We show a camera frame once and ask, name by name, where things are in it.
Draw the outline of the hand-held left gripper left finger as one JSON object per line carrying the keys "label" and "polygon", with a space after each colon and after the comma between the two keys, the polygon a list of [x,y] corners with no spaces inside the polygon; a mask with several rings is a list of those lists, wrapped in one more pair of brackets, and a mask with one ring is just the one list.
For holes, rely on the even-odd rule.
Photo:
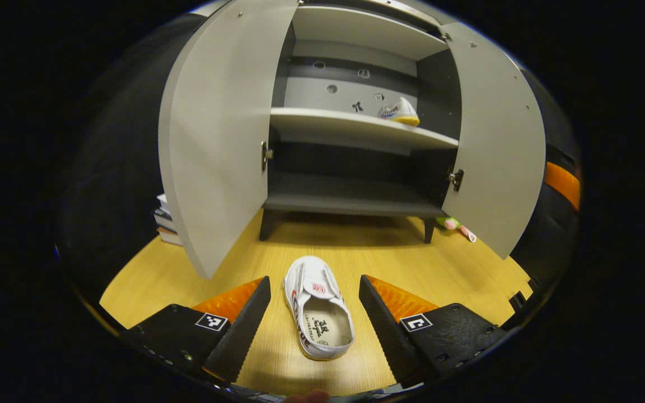
{"label": "hand-held left gripper left finger", "polygon": [[270,297],[270,280],[264,276],[192,308],[169,304],[120,337],[184,377],[235,383]]}

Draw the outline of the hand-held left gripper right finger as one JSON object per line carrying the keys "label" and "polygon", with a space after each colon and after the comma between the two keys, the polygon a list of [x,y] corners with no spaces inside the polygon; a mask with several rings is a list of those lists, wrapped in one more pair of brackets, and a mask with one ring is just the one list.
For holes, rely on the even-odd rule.
{"label": "hand-held left gripper right finger", "polygon": [[405,388],[463,372],[508,336],[461,303],[440,307],[370,275],[360,278],[359,298]]}

